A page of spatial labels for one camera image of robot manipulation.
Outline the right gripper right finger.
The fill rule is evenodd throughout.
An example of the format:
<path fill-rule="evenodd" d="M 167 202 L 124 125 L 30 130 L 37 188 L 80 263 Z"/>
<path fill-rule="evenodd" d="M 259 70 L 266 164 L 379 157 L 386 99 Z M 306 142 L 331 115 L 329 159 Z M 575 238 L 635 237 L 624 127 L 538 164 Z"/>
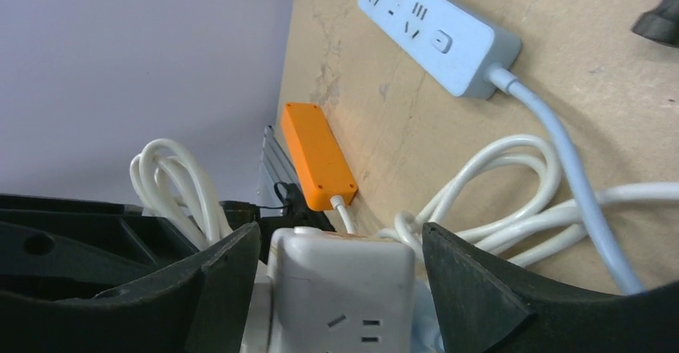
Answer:
<path fill-rule="evenodd" d="M 678 285 L 609 295 L 560 283 L 424 226 L 447 352 L 675 352 Z"/>

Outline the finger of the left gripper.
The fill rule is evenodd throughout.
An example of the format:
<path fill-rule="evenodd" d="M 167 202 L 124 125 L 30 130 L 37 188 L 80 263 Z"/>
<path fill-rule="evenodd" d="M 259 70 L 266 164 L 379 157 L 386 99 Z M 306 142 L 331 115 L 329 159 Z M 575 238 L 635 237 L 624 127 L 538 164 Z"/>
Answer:
<path fill-rule="evenodd" d="M 197 253 L 136 205 L 1 196 L 1 288 L 34 299 L 89 299 Z"/>

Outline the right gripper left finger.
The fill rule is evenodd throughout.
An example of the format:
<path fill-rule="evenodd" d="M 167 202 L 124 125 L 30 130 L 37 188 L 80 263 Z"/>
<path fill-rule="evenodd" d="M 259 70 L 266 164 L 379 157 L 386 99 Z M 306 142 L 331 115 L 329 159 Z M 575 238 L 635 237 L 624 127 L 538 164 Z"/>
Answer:
<path fill-rule="evenodd" d="M 1 294 L 3 352 L 237 352 L 259 262 L 248 223 L 205 251 L 93 299 Z"/>

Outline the white cube socket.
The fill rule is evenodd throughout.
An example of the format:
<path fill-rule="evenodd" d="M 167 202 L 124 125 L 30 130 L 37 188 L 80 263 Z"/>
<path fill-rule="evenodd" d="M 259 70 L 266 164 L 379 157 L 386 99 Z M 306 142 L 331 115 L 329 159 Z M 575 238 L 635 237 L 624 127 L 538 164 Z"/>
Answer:
<path fill-rule="evenodd" d="M 275 231 L 259 265 L 242 352 L 409 352 L 415 254 L 314 227 Z"/>

